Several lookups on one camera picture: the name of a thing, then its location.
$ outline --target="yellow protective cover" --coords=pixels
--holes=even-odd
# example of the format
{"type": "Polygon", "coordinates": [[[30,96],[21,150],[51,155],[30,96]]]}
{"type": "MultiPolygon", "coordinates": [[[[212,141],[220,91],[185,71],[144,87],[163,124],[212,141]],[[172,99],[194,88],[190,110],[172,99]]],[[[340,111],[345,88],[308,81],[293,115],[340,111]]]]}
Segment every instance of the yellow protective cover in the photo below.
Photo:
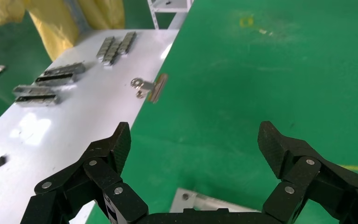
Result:
{"type": "MultiPolygon", "coordinates": [[[[122,0],[77,0],[93,29],[123,29],[122,0]]],[[[21,22],[29,11],[51,60],[74,46],[79,29],[64,0],[0,0],[0,25],[21,22]]]]}

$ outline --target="metal screw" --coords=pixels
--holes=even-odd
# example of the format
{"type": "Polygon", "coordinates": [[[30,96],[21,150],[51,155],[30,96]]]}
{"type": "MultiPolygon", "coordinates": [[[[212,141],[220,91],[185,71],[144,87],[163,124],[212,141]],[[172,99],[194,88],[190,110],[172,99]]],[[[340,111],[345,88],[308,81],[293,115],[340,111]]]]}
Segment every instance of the metal screw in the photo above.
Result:
{"type": "Polygon", "coordinates": [[[285,191],[289,194],[294,194],[294,189],[292,187],[285,187],[285,191]]]}
{"type": "Polygon", "coordinates": [[[96,161],[95,160],[91,160],[90,162],[89,162],[89,165],[90,166],[94,166],[96,164],[96,161]]]}
{"type": "Polygon", "coordinates": [[[307,160],[307,163],[310,164],[310,165],[314,165],[315,162],[313,160],[307,160]]]}
{"type": "Polygon", "coordinates": [[[182,195],[182,199],[183,199],[184,201],[187,201],[187,200],[189,199],[189,194],[183,194],[183,195],[182,195]]]}
{"type": "Polygon", "coordinates": [[[42,184],[43,189],[49,188],[50,186],[51,186],[51,182],[46,182],[46,183],[42,184]]]}
{"type": "Polygon", "coordinates": [[[123,188],[121,188],[121,187],[118,187],[118,188],[115,189],[115,194],[116,194],[116,195],[119,195],[119,194],[121,194],[122,192],[123,192],[123,188]]]}

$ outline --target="metal shelf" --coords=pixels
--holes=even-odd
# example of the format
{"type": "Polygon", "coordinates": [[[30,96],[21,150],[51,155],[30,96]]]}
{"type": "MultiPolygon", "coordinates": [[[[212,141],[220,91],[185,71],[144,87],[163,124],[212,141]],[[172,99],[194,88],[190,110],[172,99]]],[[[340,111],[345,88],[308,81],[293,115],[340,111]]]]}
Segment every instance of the metal shelf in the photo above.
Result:
{"type": "Polygon", "coordinates": [[[156,13],[187,13],[194,0],[147,0],[154,28],[159,29],[156,13]]]}
{"type": "Polygon", "coordinates": [[[156,0],[152,7],[156,13],[186,13],[186,0],[156,0]]]}

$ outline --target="white table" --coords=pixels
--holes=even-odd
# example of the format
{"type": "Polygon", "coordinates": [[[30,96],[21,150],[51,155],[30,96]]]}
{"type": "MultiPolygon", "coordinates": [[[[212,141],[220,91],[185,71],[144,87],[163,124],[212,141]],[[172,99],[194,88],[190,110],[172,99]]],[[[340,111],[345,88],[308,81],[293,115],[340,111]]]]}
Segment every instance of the white table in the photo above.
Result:
{"type": "MultiPolygon", "coordinates": [[[[92,141],[111,136],[120,121],[132,126],[144,100],[136,98],[130,82],[154,80],[178,31],[136,30],[128,56],[104,69],[96,59],[103,40],[122,39],[128,31],[95,31],[50,65],[84,61],[87,67],[77,83],[63,88],[59,105],[12,105],[0,117],[0,156],[8,156],[0,167],[0,224],[20,223],[35,185],[76,162],[92,141]]],[[[71,223],[84,223],[91,207],[83,207],[71,223]]]]}

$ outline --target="metal block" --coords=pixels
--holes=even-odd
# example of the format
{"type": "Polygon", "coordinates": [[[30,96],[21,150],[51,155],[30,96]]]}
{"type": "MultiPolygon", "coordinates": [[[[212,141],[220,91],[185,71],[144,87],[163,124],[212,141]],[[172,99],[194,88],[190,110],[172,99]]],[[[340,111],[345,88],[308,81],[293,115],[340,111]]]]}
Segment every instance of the metal block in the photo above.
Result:
{"type": "Polygon", "coordinates": [[[195,191],[178,188],[173,198],[170,213],[183,212],[183,209],[196,209],[201,211],[227,208],[230,212],[260,212],[237,204],[225,202],[213,197],[199,194],[195,191]]]}
{"type": "Polygon", "coordinates": [[[76,75],[73,73],[65,73],[58,75],[41,76],[35,80],[36,85],[40,86],[60,86],[71,84],[76,81],[76,75]]]}
{"type": "Polygon", "coordinates": [[[120,42],[114,42],[111,44],[111,46],[109,47],[109,49],[107,50],[105,56],[101,61],[105,67],[110,67],[115,63],[118,56],[117,49],[119,48],[119,46],[120,46],[120,42]]]}
{"type": "Polygon", "coordinates": [[[23,107],[52,106],[59,103],[59,98],[55,94],[40,96],[22,96],[17,97],[14,103],[23,107]]]}
{"type": "Polygon", "coordinates": [[[128,32],[125,35],[123,41],[121,42],[120,47],[117,52],[121,55],[128,54],[136,36],[137,36],[137,33],[135,31],[128,32]]]}
{"type": "Polygon", "coordinates": [[[98,60],[100,60],[100,61],[103,60],[103,58],[105,57],[105,54],[107,53],[109,47],[112,45],[114,40],[115,40],[115,37],[113,37],[113,36],[105,38],[105,40],[102,43],[101,48],[99,49],[98,53],[96,54],[96,57],[98,58],[98,60]]]}
{"type": "Polygon", "coordinates": [[[53,76],[63,73],[80,74],[86,71],[86,67],[83,63],[75,63],[65,66],[60,66],[44,71],[43,76],[53,76]]]}
{"type": "Polygon", "coordinates": [[[13,89],[13,94],[17,97],[30,95],[51,95],[54,94],[54,91],[45,86],[18,85],[13,89]]]}

